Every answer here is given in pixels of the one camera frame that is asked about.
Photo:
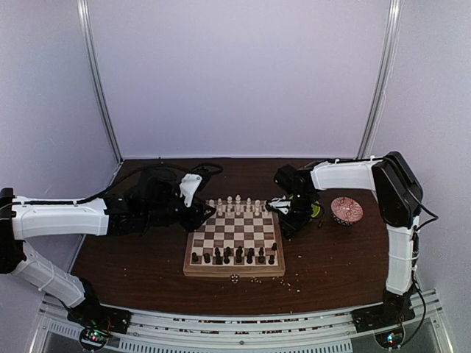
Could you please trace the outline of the dark king chess piece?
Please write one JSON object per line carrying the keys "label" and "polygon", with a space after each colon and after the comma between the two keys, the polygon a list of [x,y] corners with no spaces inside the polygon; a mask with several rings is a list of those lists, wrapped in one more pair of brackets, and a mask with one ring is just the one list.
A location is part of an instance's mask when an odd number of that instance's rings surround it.
{"label": "dark king chess piece", "polygon": [[252,264],[253,263],[253,257],[254,257],[255,251],[253,248],[249,248],[247,252],[247,264]]}

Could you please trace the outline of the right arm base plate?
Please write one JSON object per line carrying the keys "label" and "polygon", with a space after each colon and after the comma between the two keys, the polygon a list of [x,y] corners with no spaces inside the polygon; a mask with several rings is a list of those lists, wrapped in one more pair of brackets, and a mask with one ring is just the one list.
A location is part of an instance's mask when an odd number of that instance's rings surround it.
{"label": "right arm base plate", "polygon": [[402,312],[398,312],[385,304],[356,309],[351,315],[357,333],[383,329],[415,318],[413,309],[406,307]]}

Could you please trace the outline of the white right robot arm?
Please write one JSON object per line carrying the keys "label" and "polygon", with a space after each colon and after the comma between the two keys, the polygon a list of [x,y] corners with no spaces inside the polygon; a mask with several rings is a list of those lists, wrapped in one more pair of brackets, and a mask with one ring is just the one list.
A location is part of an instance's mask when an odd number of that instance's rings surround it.
{"label": "white right robot arm", "polygon": [[303,168],[285,165],[277,170],[274,181],[285,196],[267,201],[266,208],[278,213],[280,228],[287,238],[309,222],[321,191],[361,189],[376,195],[389,237],[388,275],[377,317],[387,325],[401,317],[413,291],[423,197],[422,187],[401,153],[312,162]]}

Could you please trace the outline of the dark knight chess piece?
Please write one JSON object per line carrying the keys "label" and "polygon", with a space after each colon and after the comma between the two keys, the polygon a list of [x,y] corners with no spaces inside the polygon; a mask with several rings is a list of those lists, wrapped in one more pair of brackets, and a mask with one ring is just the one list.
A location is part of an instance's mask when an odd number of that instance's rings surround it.
{"label": "dark knight chess piece", "polygon": [[266,263],[266,253],[265,253],[265,248],[262,246],[258,250],[258,257],[257,261],[259,264],[265,264]]}

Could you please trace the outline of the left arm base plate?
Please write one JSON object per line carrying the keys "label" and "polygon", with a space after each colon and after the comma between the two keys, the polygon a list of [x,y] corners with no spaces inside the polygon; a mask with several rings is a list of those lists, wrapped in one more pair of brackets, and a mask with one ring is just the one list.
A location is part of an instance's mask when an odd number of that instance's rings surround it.
{"label": "left arm base plate", "polygon": [[132,313],[112,307],[100,307],[90,311],[80,311],[77,308],[68,308],[67,319],[84,328],[99,330],[105,334],[126,334]]}

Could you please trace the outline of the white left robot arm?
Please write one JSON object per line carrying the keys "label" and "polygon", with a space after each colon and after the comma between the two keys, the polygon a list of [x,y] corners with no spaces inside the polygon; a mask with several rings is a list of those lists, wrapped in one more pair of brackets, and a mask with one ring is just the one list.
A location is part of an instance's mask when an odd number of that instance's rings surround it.
{"label": "white left robot arm", "polygon": [[84,327],[109,322],[93,286],[37,253],[27,239],[49,235],[112,237],[144,235],[151,227],[179,224],[193,232],[215,212],[196,197],[222,167],[202,163],[192,169],[170,163],[137,168],[136,185],[122,195],[106,188],[84,199],[29,199],[1,190],[1,273],[24,278],[55,296]]}

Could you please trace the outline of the dark queen chess piece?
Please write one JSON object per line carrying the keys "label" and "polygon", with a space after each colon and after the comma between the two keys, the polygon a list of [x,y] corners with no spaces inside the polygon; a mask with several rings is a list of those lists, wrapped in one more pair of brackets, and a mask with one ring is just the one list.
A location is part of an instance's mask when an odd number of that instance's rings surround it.
{"label": "dark queen chess piece", "polygon": [[235,251],[235,263],[243,264],[244,263],[244,249],[239,246]]}

